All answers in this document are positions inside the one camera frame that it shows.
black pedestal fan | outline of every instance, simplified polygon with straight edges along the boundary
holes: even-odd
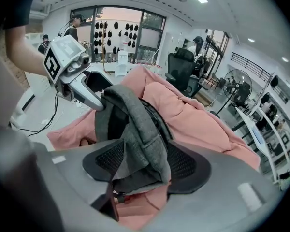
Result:
[[[222,89],[228,99],[217,113],[211,111],[211,113],[216,116],[218,116],[230,100],[237,105],[244,106],[245,101],[248,99],[252,91],[252,81],[248,74],[242,70],[232,70],[226,74],[224,79],[226,80],[226,83]]]

gray cloth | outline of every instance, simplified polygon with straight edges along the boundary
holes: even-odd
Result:
[[[125,140],[125,150],[124,159],[114,177],[115,190],[127,193],[151,184],[156,187],[159,182],[167,184],[171,171],[165,145],[133,91],[122,85],[114,85],[104,91],[101,101],[105,109],[96,112],[95,117],[98,142],[109,139],[109,122],[115,107],[120,108],[117,114],[128,115],[129,118],[121,135]]]

pink cloth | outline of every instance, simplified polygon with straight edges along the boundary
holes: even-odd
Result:
[[[139,66],[121,84],[159,111],[176,140],[237,157],[258,169],[259,156],[242,139],[196,99],[183,96],[161,77]],[[47,137],[56,150],[86,145],[88,141],[94,143],[94,117],[95,111],[90,111]],[[166,190],[167,186],[163,186],[118,204],[119,223],[134,230],[142,228],[165,205]]]

black metal railing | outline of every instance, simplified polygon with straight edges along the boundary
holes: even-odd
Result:
[[[244,66],[244,68],[247,68],[248,70],[250,70],[252,73],[257,75],[260,79],[262,79],[265,82],[267,82],[269,78],[271,77],[271,75],[267,71],[262,69],[259,65],[255,64],[254,62],[251,62],[247,58],[241,55],[238,55],[234,52],[232,54],[231,61],[234,61]]]
[[[269,80],[269,78],[271,77],[271,75],[267,71],[265,71],[263,68],[261,68],[259,65],[255,64],[254,62],[251,62],[247,58],[245,58],[241,55],[238,55],[234,52],[232,54],[231,61],[234,61],[234,62],[244,66],[244,68],[247,68],[248,70],[250,70],[251,72],[256,74],[261,80],[265,81],[266,83]],[[274,91],[283,100],[284,103],[288,102],[289,99],[288,99],[286,93],[284,91],[282,91],[279,86],[276,86],[274,88]]]

